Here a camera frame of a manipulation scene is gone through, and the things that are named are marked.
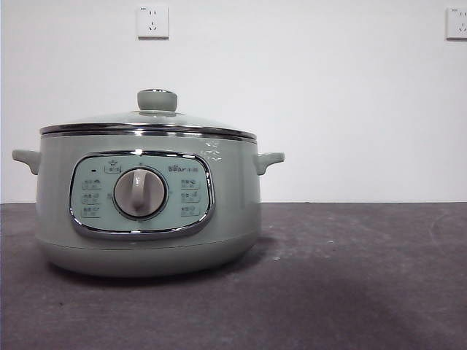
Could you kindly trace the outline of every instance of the metal trim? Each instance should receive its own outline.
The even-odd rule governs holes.
[[[198,133],[206,135],[218,135],[218,136],[235,136],[242,137],[245,139],[256,140],[256,135],[253,133],[247,133],[245,131],[238,131],[233,129],[225,128],[210,128],[193,125],[173,125],[173,124],[141,124],[141,123],[83,123],[83,124],[63,124],[63,125],[51,125],[40,129],[41,135],[50,133],[64,133],[64,132],[91,132],[96,133],[98,131],[163,131],[163,132],[175,132],[175,133]]]
[[[95,157],[106,157],[106,156],[113,156],[113,155],[155,155],[160,157],[171,157],[171,158],[194,158],[196,159],[204,168],[206,173],[206,181],[207,181],[207,188],[208,188],[208,207],[207,210],[204,212],[204,215],[196,222],[192,224],[176,227],[176,228],[169,228],[165,230],[138,230],[138,231],[114,231],[114,230],[104,230],[98,229],[95,227],[87,226],[83,224],[78,218],[75,217],[73,208],[72,208],[72,190],[74,184],[74,177],[76,174],[76,170],[78,165],[84,160],[88,158],[95,158]],[[88,153],[84,157],[80,158],[76,165],[74,166],[72,181],[70,183],[70,193],[69,193],[69,213],[71,215],[71,221],[76,229],[76,231],[89,238],[100,238],[100,239],[109,239],[114,241],[145,241],[145,240],[156,240],[162,238],[175,238],[180,236],[189,236],[193,235],[200,230],[202,230],[206,224],[212,218],[215,210],[215,194],[214,194],[214,186],[212,183],[212,176],[211,171],[209,168],[208,163],[198,155],[195,154],[188,154],[188,153],[180,153],[180,152],[164,152],[164,151],[141,151],[138,150],[127,150],[127,151],[106,151],[106,152],[92,152]]]
[[[145,92],[145,93],[173,93],[171,91],[165,90],[165,89],[159,89],[159,88],[154,88],[154,89],[144,89],[140,90],[140,93]]]
[[[133,135],[133,136],[176,136],[176,137],[194,137],[194,138],[205,138],[205,139],[223,139],[223,140],[234,140],[249,142],[257,144],[255,139],[249,139],[240,136],[232,135],[220,135],[213,133],[190,133],[190,132],[175,132],[175,131],[143,131],[143,130],[96,130],[96,131],[66,131],[57,133],[46,133],[42,134],[41,139],[48,139],[52,137],[64,137],[64,136],[96,136],[96,135]]]

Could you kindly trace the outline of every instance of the brand logo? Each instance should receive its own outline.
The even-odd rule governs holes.
[[[179,166],[178,164],[174,164],[172,166],[169,166],[169,171],[176,172],[176,173],[197,173],[198,168],[183,168]]]

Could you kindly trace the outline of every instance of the glass lid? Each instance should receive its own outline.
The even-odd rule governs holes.
[[[213,120],[176,113],[177,94],[163,89],[147,89],[138,92],[140,110],[106,114],[76,120],[68,124],[51,125],[40,130],[41,135],[99,135],[115,133],[192,133],[193,136],[219,136],[256,140],[252,133],[235,130]]]

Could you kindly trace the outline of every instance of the side handle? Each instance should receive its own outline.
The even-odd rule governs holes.
[[[261,153],[255,157],[256,173],[258,175],[263,175],[266,172],[268,166],[281,163],[285,159],[284,153]]]
[[[31,173],[37,175],[41,163],[41,153],[36,151],[27,151],[25,149],[15,149],[12,153],[13,159],[25,163],[31,169]]]

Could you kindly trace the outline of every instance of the white dial knob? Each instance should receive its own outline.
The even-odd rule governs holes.
[[[154,214],[166,198],[166,187],[154,171],[133,169],[122,175],[114,189],[115,203],[131,217]]]

